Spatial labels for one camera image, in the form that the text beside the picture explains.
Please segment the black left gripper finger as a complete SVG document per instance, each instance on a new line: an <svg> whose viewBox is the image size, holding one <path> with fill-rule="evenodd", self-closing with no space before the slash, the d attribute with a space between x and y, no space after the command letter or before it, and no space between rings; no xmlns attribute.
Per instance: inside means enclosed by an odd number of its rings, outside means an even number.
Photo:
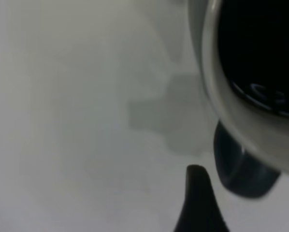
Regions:
<svg viewBox="0 0 289 232"><path fill-rule="evenodd" d="M175 232L228 232L207 170L189 165L186 171L185 199Z"/></svg>

